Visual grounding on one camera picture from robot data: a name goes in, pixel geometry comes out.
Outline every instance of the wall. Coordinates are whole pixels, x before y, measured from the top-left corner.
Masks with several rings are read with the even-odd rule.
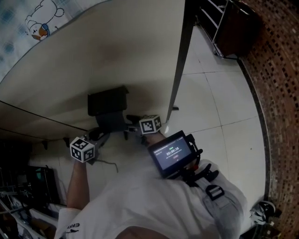
[[[299,10],[290,0],[245,0],[264,26],[243,58],[265,117],[271,158],[270,199],[281,238],[299,229]]]
[[[97,124],[87,114],[87,95],[125,85],[126,113],[160,114],[165,121],[184,3],[113,0],[91,8],[18,62],[0,84],[0,100],[89,129]]]

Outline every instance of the handheld display screen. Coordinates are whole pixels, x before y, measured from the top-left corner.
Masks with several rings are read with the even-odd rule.
[[[189,154],[191,154],[191,150],[188,147],[184,137],[181,136],[178,139],[155,150],[153,153],[157,158],[161,168],[164,170],[187,157]]]

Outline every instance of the black mount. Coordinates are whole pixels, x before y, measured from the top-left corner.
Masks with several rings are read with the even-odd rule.
[[[44,140],[42,141],[43,147],[45,148],[45,150],[48,150],[48,141]]]
[[[199,161],[200,161],[200,154],[203,152],[203,150],[202,149],[198,150],[198,148],[195,144],[195,139],[192,134],[187,135],[186,139],[193,146],[194,153],[196,155],[196,162],[193,165],[193,167],[191,167],[189,169],[183,168],[175,175],[170,176],[169,179],[175,179],[175,178],[181,176],[182,180],[186,184],[188,184],[190,187],[198,187],[196,181],[203,177],[206,180],[208,180],[209,182],[213,181],[218,176],[219,171],[216,170],[216,171],[212,172],[210,170],[211,166],[212,166],[210,163],[205,167],[204,170],[200,171],[198,174],[195,174],[195,171],[199,168],[198,165],[199,165]]]
[[[126,119],[131,121],[131,124],[126,124],[127,125],[127,130],[125,130],[123,132],[125,140],[128,140],[128,136],[129,136],[128,133],[137,131],[137,129],[139,128],[139,121],[142,119],[142,117],[138,116],[138,115],[128,114],[126,116]]]
[[[64,142],[66,146],[69,148],[70,147],[70,138],[64,138]]]

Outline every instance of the tiled wall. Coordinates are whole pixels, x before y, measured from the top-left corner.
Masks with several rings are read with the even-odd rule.
[[[257,42],[242,61],[260,100],[271,159],[270,199],[281,238],[299,229],[299,8],[291,0],[245,0],[262,18]]]

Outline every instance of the cartoon bear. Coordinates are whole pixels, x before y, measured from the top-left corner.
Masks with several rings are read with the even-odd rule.
[[[34,13],[27,16],[25,23],[32,37],[41,41],[50,35],[48,22],[54,16],[61,17],[63,14],[64,10],[57,8],[52,0],[43,0],[35,8]]]

